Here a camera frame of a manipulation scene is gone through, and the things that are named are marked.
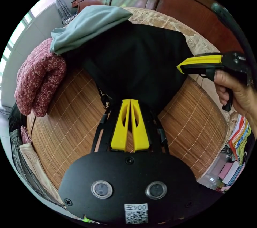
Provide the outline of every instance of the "bed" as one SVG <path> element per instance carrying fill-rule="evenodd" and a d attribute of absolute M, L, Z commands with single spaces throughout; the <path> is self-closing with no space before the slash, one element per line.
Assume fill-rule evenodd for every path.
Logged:
<path fill-rule="evenodd" d="M 193 54 L 218 51 L 203 36 L 173 17 L 142 8 L 125 9 L 133 13 L 130 18 L 133 23 L 182 32 Z M 28 116 L 27 127 L 35 150 L 57 188 L 67 168 L 90 153 L 104 111 L 92 78 L 82 69 L 73 69 L 57 89 L 47 115 Z M 166 131 L 170 153 L 188 164 L 199 179 L 224 147 L 237 113 L 234 109 L 223 112 L 214 84 L 194 75 L 186 79 L 159 119 Z M 129 134 L 127 151 L 132 150 L 132 134 Z"/>

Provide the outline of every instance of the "finger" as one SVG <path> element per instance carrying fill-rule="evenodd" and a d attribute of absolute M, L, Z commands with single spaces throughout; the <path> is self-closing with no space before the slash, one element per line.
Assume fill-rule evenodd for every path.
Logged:
<path fill-rule="evenodd" d="M 228 102 L 226 100 L 220 99 L 220 103 L 225 106 Z"/>
<path fill-rule="evenodd" d="M 228 92 L 223 93 L 223 92 L 221 92 L 221 91 L 217 91 L 217 94 L 218 94 L 218 96 L 220 97 L 220 99 L 223 99 L 223 100 L 226 100 L 226 101 L 229 100 L 229 94 L 228 94 Z"/>
<path fill-rule="evenodd" d="M 236 78 L 221 70 L 215 71 L 214 82 L 234 92 L 240 92 L 244 89 L 244 86 Z"/>
<path fill-rule="evenodd" d="M 220 86 L 218 84 L 215 84 L 216 91 L 220 91 L 222 93 L 226 92 L 226 88 L 224 86 Z"/>

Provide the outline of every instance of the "window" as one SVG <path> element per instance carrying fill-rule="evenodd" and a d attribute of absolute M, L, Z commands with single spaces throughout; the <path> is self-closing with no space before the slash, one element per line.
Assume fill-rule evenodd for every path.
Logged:
<path fill-rule="evenodd" d="M 31 13 L 34 17 L 37 17 L 43 10 L 53 4 L 55 0 L 40 0 L 31 8 Z"/>
<path fill-rule="evenodd" d="M 3 56 L 8 59 L 10 54 L 11 54 L 11 51 L 7 47 L 5 47 L 5 50 L 3 52 Z"/>
<path fill-rule="evenodd" d="M 20 21 L 17 25 L 16 29 L 14 30 L 13 34 L 11 35 L 7 46 L 3 52 L 2 59 L 0 61 L 0 101 L 1 101 L 1 82 L 3 77 L 3 72 L 5 69 L 5 65 L 11 55 L 13 50 L 14 44 L 17 42 L 18 38 L 25 30 L 26 27 L 31 23 L 31 21 L 37 17 L 43 10 L 45 10 L 48 6 L 53 4 L 55 0 L 39 0 L 31 10 L 24 16 L 24 18 Z"/>
<path fill-rule="evenodd" d="M 22 21 L 20 21 L 20 23 L 17 25 L 16 29 L 14 30 L 13 34 L 11 35 L 11 38 L 9 39 L 8 43 L 11 47 L 14 46 L 15 42 L 23 32 L 25 27 L 26 27 L 25 24 Z"/>
<path fill-rule="evenodd" d="M 27 13 L 25 16 L 24 16 L 24 19 L 26 20 L 27 24 L 29 24 L 31 21 L 32 21 L 32 18 L 30 16 L 29 13 Z"/>
<path fill-rule="evenodd" d="M 5 69 L 5 65 L 6 65 L 6 60 L 4 60 L 2 58 L 1 61 L 0 61 L 0 87 L 1 87 L 1 82 L 2 82 L 3 71 Z"/>

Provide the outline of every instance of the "screw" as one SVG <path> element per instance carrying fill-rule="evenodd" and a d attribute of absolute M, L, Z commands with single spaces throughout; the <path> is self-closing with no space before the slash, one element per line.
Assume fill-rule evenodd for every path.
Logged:
<path fill-rule="evenodd" d="M 64 200 L 64 203 L 65 203 L 67 206 L 69 206 L 69 207 L 72 206 L 72 201 L 71 201 L 70 199 L 65 199 L 65 200 Z"/>
<path fill-rule="evenodd" d="M 191 207 L 192 206 L 192 201 L 189 201 L 186 203 L 185 207 Z"/>
<path fill-rule="evenodd" d="M 128 164 L 128 165 L 131 165 L 131 164 L 134 163 L 134 159 L 129 156 L 129 157 L 127 157 L 127 158 L 125 159 L 125 163 Z"/>

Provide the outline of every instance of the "gray pants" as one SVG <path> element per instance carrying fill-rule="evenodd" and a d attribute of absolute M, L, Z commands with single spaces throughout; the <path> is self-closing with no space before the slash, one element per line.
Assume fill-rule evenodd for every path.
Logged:
<path fill-rule="evenodd" d="M 21 177 L 37 192 L 42 198 L 46 199 L 49 202 L 54 203 L 55 205 L 64 207 L 59 202 L 57 202 L 40 184 L 38 179 L 35 177 L 33 172 L 30 170 L 25 159 L 23 158 L 22 153 L 20 152 L 20 145 L 22 145 L 22 140 L 20 137 L 20 131 L 18 129 L 10 132 L 11 138 L 11 148 L 13 155 L 14 166 L 16 167 L 18 173 Z"/>

